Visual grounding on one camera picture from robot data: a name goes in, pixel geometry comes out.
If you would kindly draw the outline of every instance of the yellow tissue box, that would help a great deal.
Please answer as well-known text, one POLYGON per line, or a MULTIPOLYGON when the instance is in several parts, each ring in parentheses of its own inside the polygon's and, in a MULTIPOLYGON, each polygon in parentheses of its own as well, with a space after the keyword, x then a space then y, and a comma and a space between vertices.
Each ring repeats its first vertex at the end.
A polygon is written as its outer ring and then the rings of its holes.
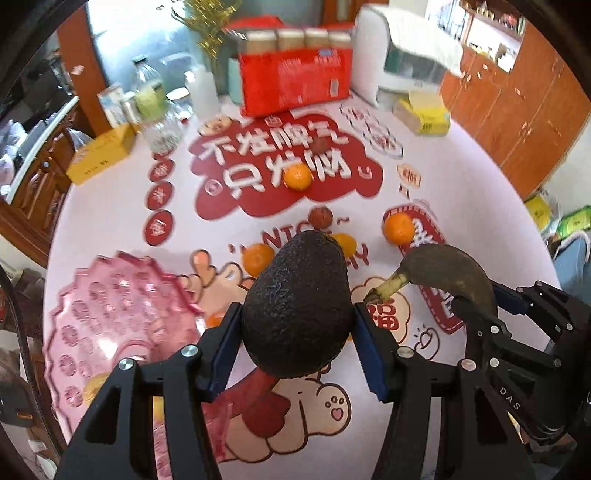
POLYGON ((130 124, 109 130, 76 152, 66 174, 73 183, 80 185, 127 157, 134 143, 135 132, 130 124))
POLYGON ((437 93, 410 92, 401 98, 392 113, 404 125, 420 135, 446 135, 450 114, 437 93))

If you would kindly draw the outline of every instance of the banana stem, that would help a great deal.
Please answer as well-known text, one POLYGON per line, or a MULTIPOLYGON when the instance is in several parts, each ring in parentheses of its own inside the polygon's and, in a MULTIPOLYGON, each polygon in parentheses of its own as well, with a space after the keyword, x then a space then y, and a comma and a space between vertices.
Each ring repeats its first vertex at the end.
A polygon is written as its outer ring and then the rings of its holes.
POLYGON ((384 283, 372 288, 363 299, 363 303, 366 305, 386 303, 392 295, 409 283, 408 276, 404 272, 396 270, 384 283))

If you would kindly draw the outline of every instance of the gold decoration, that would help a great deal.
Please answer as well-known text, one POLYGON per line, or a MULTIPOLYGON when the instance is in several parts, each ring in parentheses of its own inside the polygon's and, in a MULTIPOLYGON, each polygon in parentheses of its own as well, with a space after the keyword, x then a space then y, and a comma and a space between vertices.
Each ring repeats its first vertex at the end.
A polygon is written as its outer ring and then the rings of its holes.
POLYGON ((242 0, 236 0, 231 7, 227 8, 224 7, 222 0, 184 0, 187 16, 181 17, 175 12, 174 7, 172 15, 175 20, 201 35, 201 41, 197 45, 215 65, 217 54, 223 43, 222 28, 229 23, 230 17, 241 5, 242 0))

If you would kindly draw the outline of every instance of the dark avocado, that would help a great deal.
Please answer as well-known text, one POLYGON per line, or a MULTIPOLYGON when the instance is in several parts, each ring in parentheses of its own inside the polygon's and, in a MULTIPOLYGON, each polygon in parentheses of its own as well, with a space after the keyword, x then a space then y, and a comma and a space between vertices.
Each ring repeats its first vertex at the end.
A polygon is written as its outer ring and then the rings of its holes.
POLYGON ((328 365, 352 326, 345 256, 332 237, 315 230, 284 245, 244 301, 244 346, 258 367, 278 378, 328 365))

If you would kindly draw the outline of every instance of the green package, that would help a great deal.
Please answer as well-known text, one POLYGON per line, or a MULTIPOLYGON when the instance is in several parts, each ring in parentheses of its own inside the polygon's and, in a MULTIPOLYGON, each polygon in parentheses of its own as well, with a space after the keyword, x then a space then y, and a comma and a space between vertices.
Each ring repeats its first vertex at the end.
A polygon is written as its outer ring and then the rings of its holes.
POLYGON ((591 205, 587 205, 564 217, 558 225, 556 234, 562 240, 567 238, 571 233, 589 228, 591 228, 591 205))

